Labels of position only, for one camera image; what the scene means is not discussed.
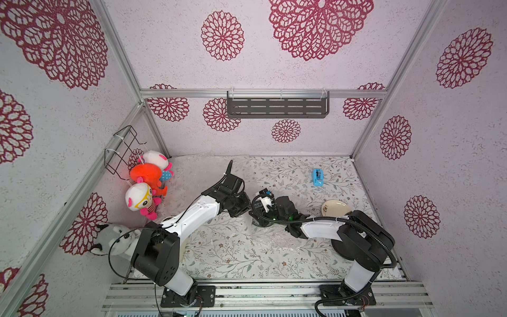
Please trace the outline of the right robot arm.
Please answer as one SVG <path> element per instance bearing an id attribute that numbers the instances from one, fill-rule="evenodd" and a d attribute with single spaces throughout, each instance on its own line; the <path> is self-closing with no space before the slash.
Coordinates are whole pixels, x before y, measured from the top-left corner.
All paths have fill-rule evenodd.
<path id="1" fill-rule="evenodd" d="M 283 225 L 297 239 L 337 241 L 339 255 L 353 262 L 340 285 L 321 290 L 321 299 L 314 304 L 318 316 L 324 315 L 320 305 L 370 304 L 373 282 L 383 269 L 397 266 L 393 236 L 362 211 L 342 217 L 310 217 L 299 213 L 286 196 L 273 199 L 270 191 L 258 193 L 250 206 L 259 224 Z"/>

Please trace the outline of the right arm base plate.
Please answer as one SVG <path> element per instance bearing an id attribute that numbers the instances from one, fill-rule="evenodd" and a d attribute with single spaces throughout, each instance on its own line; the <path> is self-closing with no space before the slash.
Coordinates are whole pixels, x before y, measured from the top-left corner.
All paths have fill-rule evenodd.
<path id="1" fill-rule="evenodd" d="M 346 284 L 320 285 L 320 295 L 324 306 L 374 306 L 374 297 L 371 284 L 360 291 L 354 291 Z"/>

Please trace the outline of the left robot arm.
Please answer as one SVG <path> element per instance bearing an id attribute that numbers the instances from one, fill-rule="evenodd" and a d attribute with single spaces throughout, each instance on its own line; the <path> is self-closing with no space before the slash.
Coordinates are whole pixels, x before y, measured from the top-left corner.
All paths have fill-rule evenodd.
<path id="1" fill-rule="evenodd" d="M 236 218 L 250 209 L 243 179 L 232 174 L 230 161 L 224 176 L 194 199 L 182 213 L 160 224 L 150 222 L 138 231 L 130 264 L 155 285 L 178 295 L 189 305 L 197 296 L 198 283 L 179 268 L 180 247 L 199 227 L 226 211 Z"/>

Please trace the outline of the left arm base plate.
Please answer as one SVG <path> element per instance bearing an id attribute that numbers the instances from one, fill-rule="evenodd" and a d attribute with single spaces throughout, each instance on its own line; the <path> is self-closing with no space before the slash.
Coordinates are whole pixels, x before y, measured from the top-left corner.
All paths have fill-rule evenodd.
<path id="1" fill-rule="evenodd" d="M 193 286 L 185 296 L 165 289 L 162 295 L 162 308 L 209 308 L 215 306 L 215 286 Z"/>

